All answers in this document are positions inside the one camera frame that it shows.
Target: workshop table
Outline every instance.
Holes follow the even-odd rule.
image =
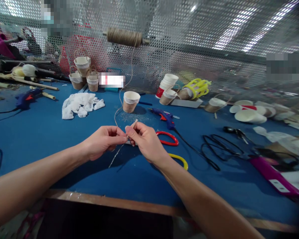
[[[0,114],[0,176],[74,146],[102,125],[115,125],[114,113],[121,107],[119,94],[104,92],[103,89],[95,94],[99,99],[104,99],[105,107],[89,112],[85,118],[74,114],[74,119],[63,120],[61,108],[64,100],[70,94],[77,93],[70,83],[66,86],[62,86],[63,84],[52,84],[60,89],[58,92],[45,90],[53,94],[57,101],[40,97],[31,103],[29,110]],[[14,96],[27,90],[27,86],[16,91],[3,90],[0,96],[5,100],[0,101],[0,111],[12,110],[16,102]],[[234,114],[229,113],[229,106],[219,110],[218,118],[215,119],[214,114],[204,109],[163,106],[154,95],[141,96],[141,101],[153,103],[150,107],[179,116],[180,119],[174,119],[177,130],[197,150],[200,150],[203,134],[218,134],[250,154],[250,146],[237,139],[234,134],[223,132],[223,126],[241,129],[256,144],[270,144],[264,136],[254,132],[255,125],[236,121]],[[138,119],[155,130],[175,135],[179,145],[164,145],[167,152],[183,157],[188,163],[189,173],[218,193],[255,227],[292,231],[294,226],[299,226],[299,203],[280,195],[248,161],[233,158],[224,162],[207,150],[206,154],[221,168],[220,172],[215,171],[175,132],[169,131],[166,123],[160,121],[160,116],[152,114],[146,107],[148,106],[138,104],[133,114],[121,111],[116,117],[119,127],[124,130],[126,125],[131,125]],[[268,132],[299,135],[299,130],[282,122],[268,120],[261,126]],[[186,215],[176,192],[164,176],[144,159],[138,147],[125,145],[108,169],[118,148],[77,168],[54,184],[46,196],[166,215]]]

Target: blue glue gun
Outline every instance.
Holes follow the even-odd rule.
[[[173,114],[170,113],[170,114],[167,114],[167,113],[164,113],[163,110],[160,110],[160,109],[155,109],[155,108],[148,108],[152,113],[156,114],[156,115],[160,115],[161,116],[161,120],[164,120],[166,121],[166,124],[167,124],[167,128],[169,130],[173,130],[175,129],[175,124],[173,122]]]
[[[29,104],[31,100],[34,99],[34,96],[40,94],[41,92],[42,92],[41,88],[36,88],[34,90],[29,90],[26,93],[17,95],[16,108],[21,110],[27,110],[29,108]]]

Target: stacked paper cups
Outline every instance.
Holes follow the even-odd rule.
[[[172,89],[178,80],[178,76],[173,74],[166,74],[163,80],[160,82],[159,88],[156,93],[156,98],[160,99],[164,90]]]

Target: forearm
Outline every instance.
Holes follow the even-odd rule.
[[[208,238],[263,238],[241,214],[173,159],[157,167]]]
[[[0,177],[0,225],[84,162],[80,147],[75,146]]]

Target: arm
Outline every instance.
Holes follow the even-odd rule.
[[[0,177],[0,226],[78,166],[126,141],[118,127],[102,126],[82,143]]]
[[[208,238],[263,238],[249,222],[214,191],[184,170],[165,151],[155,130],[137,122],[125,128],[145,158],[165,176],[187,211]]]

